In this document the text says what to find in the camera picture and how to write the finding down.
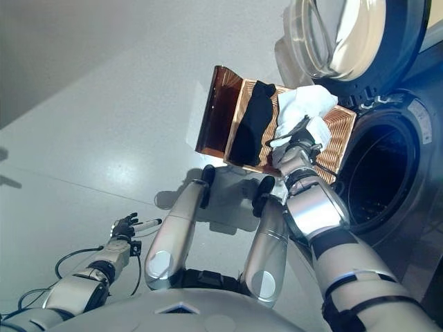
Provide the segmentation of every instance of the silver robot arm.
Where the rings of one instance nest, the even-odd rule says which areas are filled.
[[[286,152],[284,217],[308,240],[324,297],[323,317],[336,331],[441,331],[370,246],[347,231],[342,200],[321,179],[302,147]]]
[[[1,322],[3,331],[45,331],[72,317],[102,306],[109,287],[118,279],[130,256],[141,253],[141,242],[132,241],[135,230],[158,225],[156,219],[139,223],[133,213],[116,221],[111,238],[84,270],[63,277],[54,285],[42,308],[32,308]]]

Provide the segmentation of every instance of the white cloth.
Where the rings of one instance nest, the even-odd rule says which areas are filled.
[[[338,99],[335,95],[321,85],[301,86],[278,95],[278,127],[275,131],[275,138],[288,134],[305,116],[314,118],[323,117],[334,106]],[[272,148],[279,147],[291,138],[282,138],[271,142]]]

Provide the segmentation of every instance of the robot leg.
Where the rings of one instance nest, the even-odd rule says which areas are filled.
[[[245,294],[272,307],[282,290],[288,242],[282,205],[270,197],[249,251],[241,283]]]
[[[195,230],[195,213],[208,200],[215,175],[206,166],[201,178],[181,193],[156,234],[145,260],[145,281],[149,288],[173,287],[180,281]]]

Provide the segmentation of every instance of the black sock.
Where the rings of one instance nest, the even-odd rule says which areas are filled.
[[[242,165],[256,166],[260,163],[262,136],[272,119],[274,84],[255,83],[246,113],[240,122],[230,151],[229,160]]]

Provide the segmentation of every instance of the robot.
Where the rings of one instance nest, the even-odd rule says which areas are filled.
[[[1,331],[302,331],[272,310],[289,237],[311,250],[323,317],[334,332],[441,331],[374,250],[347,230],[346,207],[314,169],[316,153],[314,142],[291,139],[279,167],[288,195],[272,194],[270,176],[260,184],[253,200],[260,224],[239,279],[186,269],[195,212],[207,206],[215,177],[208,165],[182,192],[145,258],[152,292],[104,306],[129,257],[141,252],[132,239],[141,223],[131,214],[113,224],[93,263],[56,283],[42,308],[2,320]]]

